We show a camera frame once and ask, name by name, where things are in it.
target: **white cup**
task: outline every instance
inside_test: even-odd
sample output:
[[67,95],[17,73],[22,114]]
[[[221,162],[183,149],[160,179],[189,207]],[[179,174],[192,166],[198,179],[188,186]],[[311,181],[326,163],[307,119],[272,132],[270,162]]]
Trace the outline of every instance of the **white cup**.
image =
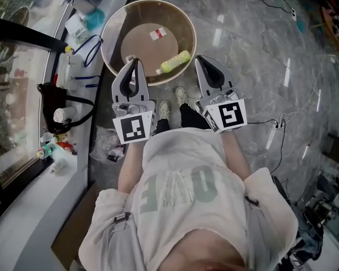
[[67,119],[72,119],[77,113],[74,106],[57,108],[54,112],[53,120],[56,123],[64,123]]

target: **person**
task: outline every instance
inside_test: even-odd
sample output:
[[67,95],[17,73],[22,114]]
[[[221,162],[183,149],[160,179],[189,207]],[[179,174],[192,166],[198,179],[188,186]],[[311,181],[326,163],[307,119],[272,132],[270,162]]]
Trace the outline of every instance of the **person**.
[[[170,130],[170,104],[163,101],[154,135],[146,144],[129,144],[118,189],[101,191],[97,199],[79,249],[87,271],[249,270],[254,220],[246,219],[244,197],[267,209],[279,243],[275,257],[295,240],[297,219],[269,170],[251,174],[234,132],[215,134],[188,105],[186,91],[175,93],[182,128]],[[130,237],[118,235],[126,227],[116,225],[126,214],[134,221]]]

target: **marble floor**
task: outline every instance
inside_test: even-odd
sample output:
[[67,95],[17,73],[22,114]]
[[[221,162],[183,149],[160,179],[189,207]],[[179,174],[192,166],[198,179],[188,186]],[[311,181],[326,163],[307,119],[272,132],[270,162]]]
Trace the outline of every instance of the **marble floor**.
[[[284,187],[290,198],[298,200],[319,172],[338,176],[339,165],[321,154],[321,146],[329,132],[339,136],[339,54],[333,52],[319,30],[308,29],[314,21],[310,21],[307,11],[317,9],[317,5],[311,0],[287,0],[296,10],[295,22],[286,12],[269,8],[259,0],[165,1],[189,15],[197,32],[197,54],[215,58],[231,70],[233,85],[245,99],[248,121],[279,120],[282,113],[296,112],[306,104],[294,117],[283,116],[287,123],[282,162],[273,173],[281,182],[287,179]],[[283,0],[265,1],[290,10]],[[290,76],[285,86],[287,67]],[[112,78],[109,72],[106,76],[96,124],[112,127],[112,101],[107,95]],[[199,98],[193,67],[167,84],[150,88],[152,99],[171,102],[172,128],[180,126],[173,92],[177,86],[187,89],[192,103]],[[236,131],[253,171],[260,167],[273,170],[279,163],[284,130],[275,131],[267,149],[271,130],[269,123]],[[90,161],[90,176],[103,189],[116,186],[119,169],[120,164]]]

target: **black pants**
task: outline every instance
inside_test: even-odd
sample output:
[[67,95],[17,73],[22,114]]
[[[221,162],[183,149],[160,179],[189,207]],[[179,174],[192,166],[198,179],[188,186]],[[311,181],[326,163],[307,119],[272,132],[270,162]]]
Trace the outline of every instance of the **black pants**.
[[[200,115],[197,111],[190,108],[187,103],[184,103],[180,107],[181,111],[181,126],[183,128],[198,128],[198,129],[210,129],[207,120]],[[157,128],[153,135],[163,133],[166,130],[170,130],[170,124],[168,120],[161,119],[157,122]]]

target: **white shoe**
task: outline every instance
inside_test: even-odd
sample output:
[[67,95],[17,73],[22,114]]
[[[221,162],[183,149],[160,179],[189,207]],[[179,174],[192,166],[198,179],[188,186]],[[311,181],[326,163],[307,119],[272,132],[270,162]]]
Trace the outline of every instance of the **white shoe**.
[[166,100],[159,105],[159,119],[170,121],[170,103]]
[[177,96],[177,102],[179,103],[179,106],[181,106],[184,103],[188,103],[187,92],[184,88],[181,87],[176,88],[175,93]]

